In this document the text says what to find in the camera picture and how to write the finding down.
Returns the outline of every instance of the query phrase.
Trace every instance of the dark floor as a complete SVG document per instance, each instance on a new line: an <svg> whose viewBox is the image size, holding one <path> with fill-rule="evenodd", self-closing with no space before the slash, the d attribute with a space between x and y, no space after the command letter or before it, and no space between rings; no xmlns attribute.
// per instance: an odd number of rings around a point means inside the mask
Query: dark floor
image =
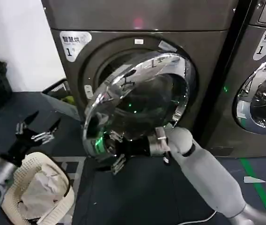
<svg viewBox="0 0 266 225"><path fill-rule="evenodd" d="M80 124L54 112L40 93L15 93L0 109L0 153L8 150L15 140L15 125L29 114L40 111L32 124L36 131L48 128L61 117L55 140L40 149L55 157L78 184L73 225L176 225L177 223L207 218L213 211L174 163L165 166L161 158L134 158L117 176L95 172L96 162L84 158ZM249 159L258 178L266 181L266 157ZM84 164L83 171L78 170ZM253 184L244 184L246 175L238 159L220 159L220 162L239 182L245 200L265 211ZM0 212L0 225L10 224ZM204 224L229 224L216 214Z"/></svg>

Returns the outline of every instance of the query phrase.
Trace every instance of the front-load washer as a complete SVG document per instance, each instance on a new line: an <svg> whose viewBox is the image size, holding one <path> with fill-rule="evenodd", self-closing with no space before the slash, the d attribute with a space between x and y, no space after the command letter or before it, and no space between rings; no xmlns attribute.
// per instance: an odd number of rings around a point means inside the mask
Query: front-load washer
<svg viewBox="0 0 266 225"><path fill-rule="evenodd" d="M218 156L266 156L266 0L254 1L199 142Z"/></svg>
<svg viewBox="0 0 266 225"><path fill-rule="evenodd" d="M180 125L192 129L237 0L43 0L79 114L99 85L130 59L176 52L195 66L197 87Z"/></svg>

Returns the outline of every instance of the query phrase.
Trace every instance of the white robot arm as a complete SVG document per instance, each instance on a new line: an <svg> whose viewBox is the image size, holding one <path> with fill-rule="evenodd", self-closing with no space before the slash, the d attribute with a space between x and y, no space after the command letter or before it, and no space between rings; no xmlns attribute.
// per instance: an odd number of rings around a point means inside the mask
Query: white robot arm
<svg viewBox="0 0 266 225"><path fill-rule="evenodd" d="M234 225L266 225L266 213L248 205L231 174L207 150L201 148L189 130L165 129L171 155L186 178L206 203Z"/></svg>

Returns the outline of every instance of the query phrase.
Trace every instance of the green light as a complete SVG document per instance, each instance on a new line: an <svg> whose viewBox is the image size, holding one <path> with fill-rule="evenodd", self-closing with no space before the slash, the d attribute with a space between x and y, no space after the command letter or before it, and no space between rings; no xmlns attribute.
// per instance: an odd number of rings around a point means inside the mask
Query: green light
<svg viewBox="0 0 266 225"><path fill-rule="evenodd" d="M97 142L96 142L96 146L97 146L99 143L101 143L102 140L103 140L103 137L101 137L99 140L97 140Z"/></svg>

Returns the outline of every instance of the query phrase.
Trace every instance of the washing machine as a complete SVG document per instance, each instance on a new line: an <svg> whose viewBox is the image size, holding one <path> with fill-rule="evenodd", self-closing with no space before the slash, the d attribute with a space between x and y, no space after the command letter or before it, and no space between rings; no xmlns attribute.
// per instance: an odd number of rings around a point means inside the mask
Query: washing machine
<svg viewBox="0 0 266 225"><path fill-rule="evenodd" d="M99 85L148 52L175 52L196 68L196 89L180 125L191 129L237 0L43 0L67 80L84 119Z"/></svg>
<svg viewBox="0 0 266 225"><path fill-rule="evenodd" d="M266 156L266 0L253 1L199 142L217 156Z"/></svg>

